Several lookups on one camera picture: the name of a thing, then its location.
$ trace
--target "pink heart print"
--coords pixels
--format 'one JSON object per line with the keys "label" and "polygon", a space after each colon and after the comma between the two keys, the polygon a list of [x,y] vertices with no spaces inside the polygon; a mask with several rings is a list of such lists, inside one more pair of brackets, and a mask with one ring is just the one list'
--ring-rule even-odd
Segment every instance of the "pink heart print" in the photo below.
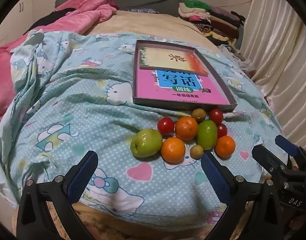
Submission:
{"label": "pink heart print", "polygon": [[249,158],[250,154],[248,152],[242,152],[240,151],[240,157],[243,159],[243,160],[247,160]]}
{"label": "pink heart print", "polygon": [[128,168],[126,174],[134,180],[150,181],[153,176],[153,168],[149,163],[140,163],[135,167]]}

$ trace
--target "green cloth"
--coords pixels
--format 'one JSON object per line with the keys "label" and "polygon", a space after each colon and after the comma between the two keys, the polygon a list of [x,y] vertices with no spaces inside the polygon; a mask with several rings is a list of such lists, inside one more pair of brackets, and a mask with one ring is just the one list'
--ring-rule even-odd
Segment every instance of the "green cloth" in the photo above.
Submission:
{"label": "green cloth", "polygon": [[185,6],[189,8],[202,8],[205,9],[205,11],[211,10],[211,7],[208,4],[199,0],[184,0],[183,2]]}

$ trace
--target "white curtain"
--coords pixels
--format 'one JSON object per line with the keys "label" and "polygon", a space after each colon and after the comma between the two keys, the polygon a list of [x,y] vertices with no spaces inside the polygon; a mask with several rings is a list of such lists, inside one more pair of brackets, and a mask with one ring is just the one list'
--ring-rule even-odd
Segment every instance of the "white curtain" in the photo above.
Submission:
{"label": "white curtain", "polygon": [[253,0],[242,54],[286,137],[306,149],[306,27],[285,0]]}

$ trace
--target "blue gripper pad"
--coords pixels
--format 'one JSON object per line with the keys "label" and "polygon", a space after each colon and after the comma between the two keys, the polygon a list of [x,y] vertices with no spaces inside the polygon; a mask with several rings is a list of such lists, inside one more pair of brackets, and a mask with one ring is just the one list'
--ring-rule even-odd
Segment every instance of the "blue gripper pad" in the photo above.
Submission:
{"label": "blue gripper pad", "polygon": [[283,151],[285,151],[288,155],[294,157],[297,155],[297,147],[282,135],[278,135],[275,137],[275,144],[279,146]]}
{"label": "blue gripper pad", "polygon": [[88,151],[83,159],[77,165],[72,166],[65,175],[63,190],[70,204],[77,203],[80,200],[97,168],[98,162],[97,153]]}
{"label": "blue gripper pad", "polygon": [[201,158],[202,169],[207,176],[218,199],[230,205],[232,201],[232,188],[234,187],[233,174],[222,166],[211,152],[204,152]]}

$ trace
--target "beige blanket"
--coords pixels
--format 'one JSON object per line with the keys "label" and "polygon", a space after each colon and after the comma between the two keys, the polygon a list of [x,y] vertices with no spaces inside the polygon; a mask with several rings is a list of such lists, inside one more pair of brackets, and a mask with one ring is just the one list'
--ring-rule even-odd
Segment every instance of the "beige blanket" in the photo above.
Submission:
{"label": "beige blanket", "polygon": [[93,26],[85,34],[104,33],[140,33],[184,41],[220,52],[193,24],[166,14],[118,11],[110,20]]}

